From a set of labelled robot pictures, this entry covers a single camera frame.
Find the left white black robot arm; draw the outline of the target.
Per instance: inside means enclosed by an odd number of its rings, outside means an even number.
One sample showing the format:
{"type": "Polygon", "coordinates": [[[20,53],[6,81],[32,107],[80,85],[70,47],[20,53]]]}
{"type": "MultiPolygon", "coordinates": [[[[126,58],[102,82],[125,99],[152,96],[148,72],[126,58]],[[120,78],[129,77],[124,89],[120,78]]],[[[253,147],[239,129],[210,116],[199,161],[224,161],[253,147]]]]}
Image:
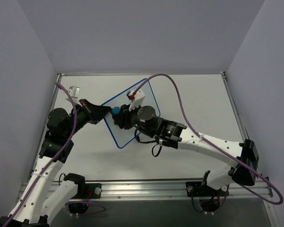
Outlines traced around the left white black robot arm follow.
{"type": "Polygon", "coordinates": [[[73,104],[70,113],[63,108],[49,113],[48,130],[33,174],[15,208],[8,216],[0,218],[0,227],[48,227],[72,197],[85,195],[85,178],[70,173],[58,189],[47,196],[74,145],[73,135],[88,123],[99,123],[109,112],[109,106],[93,105],[81,99],[73,104]]]}

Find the blue framed whiteboard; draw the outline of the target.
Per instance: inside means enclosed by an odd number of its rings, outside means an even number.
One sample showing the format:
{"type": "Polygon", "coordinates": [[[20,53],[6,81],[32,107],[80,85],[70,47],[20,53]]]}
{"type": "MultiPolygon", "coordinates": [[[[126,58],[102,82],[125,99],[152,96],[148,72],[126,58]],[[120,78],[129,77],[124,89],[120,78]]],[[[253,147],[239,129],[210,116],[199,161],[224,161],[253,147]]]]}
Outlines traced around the blue framed whiteboard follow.
{"type": "Polygon", "coordinates": [[[108,113],[104,121],[116,144],[120,149],[125,148],[132,140],[135,139],[137,122],[137,110],[129,110],[130,99],[128,93],[134,91],[146,79],[142,79],[137,83],[123,89],[121,92],[109,98],[102,105],[109,106],[112,111],[108,113]]]}

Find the blue whiteboard eraser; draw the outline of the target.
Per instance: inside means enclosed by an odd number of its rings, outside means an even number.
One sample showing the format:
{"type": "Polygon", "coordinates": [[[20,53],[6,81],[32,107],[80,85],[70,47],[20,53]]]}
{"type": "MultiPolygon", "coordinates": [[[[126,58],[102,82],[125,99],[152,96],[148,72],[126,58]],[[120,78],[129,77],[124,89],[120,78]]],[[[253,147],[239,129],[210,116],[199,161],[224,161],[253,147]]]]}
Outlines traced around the blue whiteboard eraser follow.
{"type": "Polygon", "coordinates": [[[113,107],[111,111],[112,111],[113,115],[119,114],[120,113],[120,107],[113,107]]]}

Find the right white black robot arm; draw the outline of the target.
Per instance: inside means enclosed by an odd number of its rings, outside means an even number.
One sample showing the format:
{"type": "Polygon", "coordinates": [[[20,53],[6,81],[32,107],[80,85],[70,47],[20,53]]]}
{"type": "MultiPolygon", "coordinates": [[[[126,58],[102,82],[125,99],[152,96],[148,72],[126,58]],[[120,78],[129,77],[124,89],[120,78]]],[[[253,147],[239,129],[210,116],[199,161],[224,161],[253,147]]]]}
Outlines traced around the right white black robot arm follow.
{"type": "Polygon", "coordinates": [[[231,183],[243,186],[255,184],[259,156],[252,140],[234,142],[193,132],[184,124],[157,116],[151,106],[134,110],[130,110],[128,105],[115,107],[112,118],[120,129],[135,128],[161,147],[190,150],[224,162],[226,166],[222,169],[205,172],[200,185],[206,195],[212,195],[231,183]]]}

